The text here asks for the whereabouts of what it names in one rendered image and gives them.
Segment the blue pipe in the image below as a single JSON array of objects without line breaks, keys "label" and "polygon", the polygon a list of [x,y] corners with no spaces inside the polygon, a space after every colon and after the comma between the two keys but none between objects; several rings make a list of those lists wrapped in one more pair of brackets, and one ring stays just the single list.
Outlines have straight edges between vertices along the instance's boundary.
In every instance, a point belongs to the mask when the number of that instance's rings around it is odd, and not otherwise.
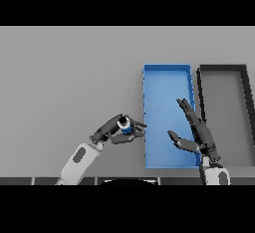
[{"label": "blue pipe", "polygon": [[118,120],[118,126],[122,133],[131,133],[131,123],[128,117],[121,116]]}]

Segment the dark grey bin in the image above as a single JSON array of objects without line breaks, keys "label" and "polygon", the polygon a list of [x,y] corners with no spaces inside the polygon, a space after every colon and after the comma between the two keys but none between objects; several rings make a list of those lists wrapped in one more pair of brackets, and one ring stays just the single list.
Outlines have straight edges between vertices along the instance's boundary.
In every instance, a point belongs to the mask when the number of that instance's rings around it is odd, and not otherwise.
[{"label": "dark grey bin", "polygon": [[200,65],[200,113],[230,167],[255,166],[255,108],[246,65]]}]

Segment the blue bin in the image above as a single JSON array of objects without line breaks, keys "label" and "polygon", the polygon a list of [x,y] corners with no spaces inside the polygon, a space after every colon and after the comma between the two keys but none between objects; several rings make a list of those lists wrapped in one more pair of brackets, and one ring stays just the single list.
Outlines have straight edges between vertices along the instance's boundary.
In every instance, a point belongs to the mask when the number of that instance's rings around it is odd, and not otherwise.
[{"label": "blue bin", "polygon": [[193,140],[185,114],[177,99],[186,99],[195,109],[189,64],[144,64],[143,122],[146,124],[145,167],[149,169],[196,168],[199,154],[178,149],[168,135]]}]

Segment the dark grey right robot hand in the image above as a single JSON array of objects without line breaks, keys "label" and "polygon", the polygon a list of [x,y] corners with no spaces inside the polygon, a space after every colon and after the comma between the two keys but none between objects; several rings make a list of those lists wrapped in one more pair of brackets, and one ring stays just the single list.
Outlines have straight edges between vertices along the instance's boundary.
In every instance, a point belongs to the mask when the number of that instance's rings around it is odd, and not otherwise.
[{"label": "dark grey right robot hand", "polygon": [[206,123],[197,116],[196,112],[186,99],[176,100],[182,108],[193,135],[193,140],[188,140],[177,135],[173,130],[167,133],[173,144],[182,150],[189,152],[200,152],[202,155],[207,155],[211,162],[217,162],[221,159],[217,152],[216,144],[212,133]]}]

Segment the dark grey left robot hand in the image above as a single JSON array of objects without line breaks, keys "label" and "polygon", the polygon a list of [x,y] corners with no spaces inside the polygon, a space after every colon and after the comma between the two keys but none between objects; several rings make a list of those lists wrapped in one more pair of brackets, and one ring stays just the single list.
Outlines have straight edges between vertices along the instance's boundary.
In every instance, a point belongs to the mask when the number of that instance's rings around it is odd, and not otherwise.
[{"label": "dark grey left robot hand", "polygon": [[[122,133],[118,126],[120,117],[128,117],[131,123],[131,133]],[[113,144],[132,142],[136,138],[143,137],[142,130],[146,124],[132,119],[129,115],[119,114],[106,121],[94,134],[90,136],[93,144],[110,140]]]}]

